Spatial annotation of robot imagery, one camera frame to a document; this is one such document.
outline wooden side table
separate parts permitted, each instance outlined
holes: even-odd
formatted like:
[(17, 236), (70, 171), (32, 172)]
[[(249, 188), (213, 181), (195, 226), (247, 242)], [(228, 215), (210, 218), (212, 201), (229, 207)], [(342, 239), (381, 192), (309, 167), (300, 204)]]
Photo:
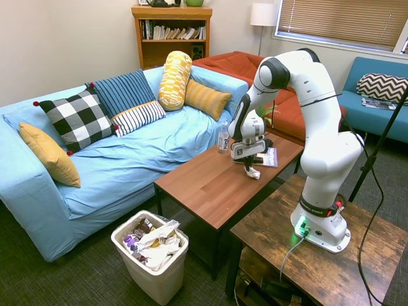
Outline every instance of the wooden side table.
[[(279, 272), (286, 253), (300, 240), (293, 232), (289, 217), (298, 203), (304, 184), (304, 178), (292, 176), (231, 229), (235, 238), (229, 258), (228, 296), (233, 294), (239, 268), (258, 284), (262, 276), (271, 277), (262, 273)], [(372, 214), (348, 203), (342, 215), (352, 235), (347, 248), (332, 254), (304, 241), (289, 255), (283, 274), (318, 305), (370, 305), (357, 261), (361, 239)], [(361, 259), (368, 285), (381, 301), (407, 241), (406, 231), (379, 217), (374, 219)], [(256, 265), (258, 269), (248, 268)]]

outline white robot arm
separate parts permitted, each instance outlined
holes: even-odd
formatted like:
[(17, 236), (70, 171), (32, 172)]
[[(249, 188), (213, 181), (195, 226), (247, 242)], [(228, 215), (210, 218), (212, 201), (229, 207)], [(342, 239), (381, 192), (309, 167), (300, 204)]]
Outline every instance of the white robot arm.
[(252, 160), (265, 149), (265, 122), (255, 109), (269, 104), (278, 90), (286, 87), (294, 88), (298, 95), (306, 130), (301, 166), (307, 179), (291, 222), (298, 236), (307, 228), (307, 240), (339, 252), (347, 246), (351, 234), (335, 199), (363, 148), (352, 133), (339, 133), (337, 95), (326, 68), (313, 51), (302, 49), (261, 62), (253, 85), (228, 127), (235, 140), (231, 156), (243, 158), (247, 174), (259, 178)]

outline plastic bottle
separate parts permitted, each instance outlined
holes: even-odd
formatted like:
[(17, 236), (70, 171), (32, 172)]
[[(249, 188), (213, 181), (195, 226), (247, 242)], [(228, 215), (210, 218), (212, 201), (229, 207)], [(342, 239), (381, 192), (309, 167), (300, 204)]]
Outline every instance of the plastic bottle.
[(224, 121), (218, 133), (218, 152), (227, 153), (230, 145), (230, 134), (228, 134), (228, 122)]

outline black cable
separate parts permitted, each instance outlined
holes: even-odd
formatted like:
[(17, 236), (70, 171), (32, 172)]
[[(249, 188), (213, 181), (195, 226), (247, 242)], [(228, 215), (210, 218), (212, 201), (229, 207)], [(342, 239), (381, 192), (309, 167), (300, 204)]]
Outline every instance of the black cable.
[(268, 136), (270, 133), (272, 133), (272, 129), (273, 129), (273, 113), (275, 112), (275, 99), (273, 99), (273, 109), (272, 109), (272, 115), (271, 115), (271, 123), (270, 123), (270, 129), (269, 132), (265, 135)]
[(357, 135), (357, 133), (354, 131), (353, 127), (352, 127), (351, 124), (347, 121), (347, 119), (343, 116), (343, 114), (342, 114), (342, 118), (343, 118), (343, 120), (347, 123), (347, 125), (349, 126), (349, 129), (351, 130), (351, 132), (353, 133), (353, 135), (357, 138), (357, 140), (358, 140), (358, 142), (360, 143), (360, 145), (363, 147), (365, 156), (367, 157), (367, 161), (368, 161), (368, 163), (369, 163), (369, 165), (370, 165), (370, 170), (371, 170), (371, 172), (372, 172), (372, 176), (374, 177), (374, 180), (375, 180), (375, 182), (376, 182), (376, 184), (377, 184), (377, 186), (378, 186), (378, 188), (380, 189), (380, 192), (381, 192), (381, 201), (380, 201), (380, 204), (378, 204), (378, 206), (377, 206), (375, 212), (373, 213), (373, 215), (372, 215), (372, 217), (371, 217), (370, 222), (368, 223), (367, 229), (365, 230), (364, 235), (363, 235), (363, 240), (361, 241), (360, 249), (359, 249), (359, 251), (358, 251), (358, 271), (360, 272), (361, 278), (363, 279), (363, 282), (364, 282), (365, 289), (367, 290), (368, 298), (369, 298), (369, 300), (370, 300), (370, 305), (372, 305), (372, 301), (371, 301), (371, 296), (372, 296), (372, 297), (373, 297), (377, 302), (379, 302), (381, 305), (387, 306), (385, 303), (381, 302), (381, 301), (373, 294), (373, 292), (371, 291), (370, 287), (368, 286), (367, 280), (365, 279), (363, 267), (362, 267), (362, 265), (361, 265), (361, 254), (362, 254), (362, 252), (363, 252), (363, 244), (364, 244), (365, 238), (366, 238), (366, 236), (367, 236), (367, 233), (368, 233), (368, 231), (369, 231), (369, 229), (370, 229), (370, 227), (371, 227), (371, 224), (372, 224), (372, 222), (373, 222), (375, 216), (377, 215), (379, 209), (381, 208), (381, 205), (383, 205), (383, 201), (384, 201), (384, 191), (383, 191), (383, 189), (382, 189), (382, 187), (381, 187), (381, 185), (380, 185), (380, 183), (379, 183), (379, 181), (378, 181), (378, 179), (377, 179), (377, 176), (375, 175), (375, 171), (374, 171), (373, 164), (371, 163), (370, 157), (369, 157), (368, 152), (367, 152), (367, 150), (366, 150), (366, 148), (365, 148), (365, 146), (364, 146), (364, 143), (360, 140), (360, 137), (359, 137), (359, 136)]

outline white trash can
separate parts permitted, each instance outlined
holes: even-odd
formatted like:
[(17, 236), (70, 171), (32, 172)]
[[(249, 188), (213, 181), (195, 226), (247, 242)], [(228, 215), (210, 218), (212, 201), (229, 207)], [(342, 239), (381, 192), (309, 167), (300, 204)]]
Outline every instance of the white trash can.
[(147, 218), (155, 228), (165, 224), (163, 220), (151, 212), (141, 210), (127, 222), (115, 229), (110, 238), (122, 256), (127, 270), (137, 285), (158, 304), (166, 305), (182, 286), (184, 260), (186, 258), (189, 241), (184, 234), (176, 229), (176, 235), (180, 238), (180, 250), (174, 254), (171, 260), (160, 270), (153, 271), (130, 255), (122, 245), (124, 238), (134, 230), (139, 221), (143, 218)]

